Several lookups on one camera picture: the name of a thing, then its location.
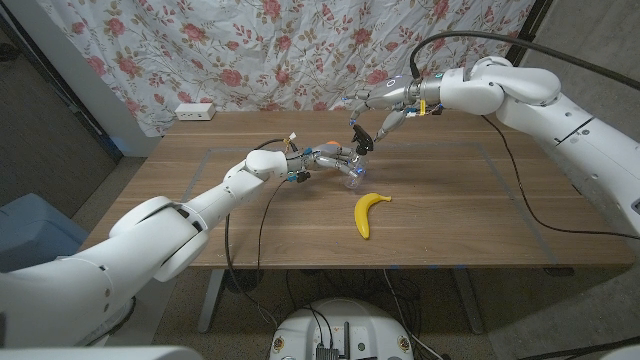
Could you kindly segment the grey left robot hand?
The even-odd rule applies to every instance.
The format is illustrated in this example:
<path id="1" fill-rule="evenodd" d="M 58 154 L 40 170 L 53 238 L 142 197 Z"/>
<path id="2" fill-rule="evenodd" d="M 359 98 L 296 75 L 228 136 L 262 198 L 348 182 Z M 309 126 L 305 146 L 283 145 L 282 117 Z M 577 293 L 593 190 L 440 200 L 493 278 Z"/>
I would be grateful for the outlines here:
<path id="1" fill-rule="evenodd" d="M 329 142 L 303 152 L 302 164 L 306 169 L 320 171 L 334 169 L 345 175 L 359 177 L 366 172 L 366 159 L 355 149 Z"/>

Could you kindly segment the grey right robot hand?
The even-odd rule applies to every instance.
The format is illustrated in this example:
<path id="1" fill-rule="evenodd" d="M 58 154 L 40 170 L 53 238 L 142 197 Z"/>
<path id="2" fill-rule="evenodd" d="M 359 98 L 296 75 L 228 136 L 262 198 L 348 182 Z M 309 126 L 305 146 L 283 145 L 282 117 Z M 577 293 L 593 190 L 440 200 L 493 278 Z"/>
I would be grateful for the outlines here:
<path id="1" fill-rule="evenodd" d="M 372 109 L 391 110 L 376 133 L 374 141 L 378 142 L 404 123 L 406 120 L 405 109 L 419 99 L 419 85 L 410 75 L 396 75 L 372 87 L 356 90 L 346 98 L 362 100 L 362 103 L 357 105 L 350 115 L 350 126 L 353 126 L 360 114 L 365 111 Z"/>

